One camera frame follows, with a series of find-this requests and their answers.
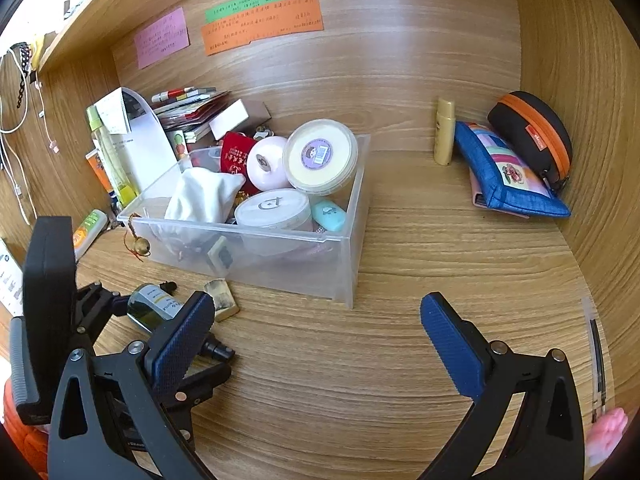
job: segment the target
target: bolt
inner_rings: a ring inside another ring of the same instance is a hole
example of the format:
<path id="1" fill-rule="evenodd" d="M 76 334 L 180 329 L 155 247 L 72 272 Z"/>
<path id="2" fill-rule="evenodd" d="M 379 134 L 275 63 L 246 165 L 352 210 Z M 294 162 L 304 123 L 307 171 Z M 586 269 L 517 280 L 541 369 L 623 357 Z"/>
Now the bolt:
<path id="1" fill-rule="evenodd" d="M 142 352 L 142 349 L 145 347 L 145 344 L 142 341 L 134 341 L 133 343 L 129 343 L 127 350 L 130 354 L 135 355 Z"/>
<path id="2" fill-rule="evenodd" d="M 562 361 L 564 361 L 566 359 L 566 356 L 564 355 L 564 352 L 562 350 L 559 350 L 558 348 L 554 348 L 551 351 L 551 357 L 553 359 L 555 359 L 556 361 L 558 361 L 559 363 L 561 363 Z"/>
<path id="3" fill-rule="evenodd" d="M 504 341 L 491 341 L 491 351 L 494 354 L 504 355 L 507 353 L 508 349 L 509 347 Z"/>
<path id="4" fill-rule="evenodd" d="M 83 355 L 84 350 L 82 350 L 81 348 L 76 348 L 71 352 L 71 356 L 69 357 L 69 359 L 71 359 L 72 361 L 79 361 L 80 359 L 82 359 Z"/>

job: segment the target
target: blue gripper pad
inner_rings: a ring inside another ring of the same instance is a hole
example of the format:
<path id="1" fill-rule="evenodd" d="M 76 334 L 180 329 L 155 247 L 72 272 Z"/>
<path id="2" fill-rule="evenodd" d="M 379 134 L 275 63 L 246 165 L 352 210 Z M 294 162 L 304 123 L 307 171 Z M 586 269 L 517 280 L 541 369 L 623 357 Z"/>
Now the blue gripper pad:
<path id="1" fill-rule="evenodd" d="M 173 319 L 156 329 L 149 339 L 147 355 L 152 359 L 149 382 L 157 397 L 175 395 L 178 384 L 202 348 L 215 315 L 211 296 L 195 292 Z M 163 330 L 170 333 L 163 335 Z M 161 346 L 155 351 L 154 339 L 161 337 Z"/>
<path id="2" fill-rule="evenodd" d="M 432 292 L 420 304 L 420 321 L 444 364 L 458 393 L 477 401 L 484 390 L 482 362 L 456 327 L 460 317 L 439 292 Z"/>

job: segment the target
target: clear plastic bin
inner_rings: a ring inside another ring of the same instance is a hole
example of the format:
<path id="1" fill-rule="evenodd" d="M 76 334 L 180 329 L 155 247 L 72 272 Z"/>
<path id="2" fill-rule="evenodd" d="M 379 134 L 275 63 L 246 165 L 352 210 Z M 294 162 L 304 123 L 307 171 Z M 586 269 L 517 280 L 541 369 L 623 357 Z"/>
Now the clear plastic bin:
<path id="1" fill-rule="evenodd" d="M 164 213 L 180 174 L 201 166 L 220 170 L 215 148 L 196 150 L 145 189 L 118 216 L 132 224 L 151 245 L 149 258 L 217 278 L 341 301 L 353 308 L 360 252 L 369 211 L 370 186 L 365 166 L 370 136 L 358 139 L 358 165 L 353 184 L 329 198 L 347 212 L 340 233 L 267 230 L 228 224 L 165 220 Z M 252 248 L 273 247 L 273 251 Z"/>

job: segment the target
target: pink plush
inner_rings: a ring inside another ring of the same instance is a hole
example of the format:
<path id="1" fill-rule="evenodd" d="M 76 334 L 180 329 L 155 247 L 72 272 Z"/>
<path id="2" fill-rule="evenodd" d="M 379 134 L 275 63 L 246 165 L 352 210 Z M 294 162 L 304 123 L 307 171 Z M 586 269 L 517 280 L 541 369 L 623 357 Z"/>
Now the pink plush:
<path id="1" fill-rule="evenodd" d="M 604 462 L 616 448 L 628 423 L 622 408 L 614 408 L 601 416 L 587 432 L 584 452 L 589 466 Z"/>

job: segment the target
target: orange zipper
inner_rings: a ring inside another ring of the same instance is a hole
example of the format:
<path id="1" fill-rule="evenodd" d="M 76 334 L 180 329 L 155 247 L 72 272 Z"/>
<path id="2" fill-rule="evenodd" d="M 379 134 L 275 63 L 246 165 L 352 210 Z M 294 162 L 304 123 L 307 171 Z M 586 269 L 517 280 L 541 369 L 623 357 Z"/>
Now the orange zipper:
<path id="1" fill-rule="evenodd" d="M 560 139 L 558 133 L 549 121 L 547 121 L 545 117 L 533 106 L 524 102 L 515 95 L 507 94 L 498 102 L 507 105 L 511 110 L 519 114 L 527 121 L 527 123 L 536 129 L 545 141 L 546 146 L 549 148 L 549 151 L 558 166 L 560 180 L 566 179 L 567 175 L 569 175 L 569 155 L 562 143 L 562 139 Z"/>

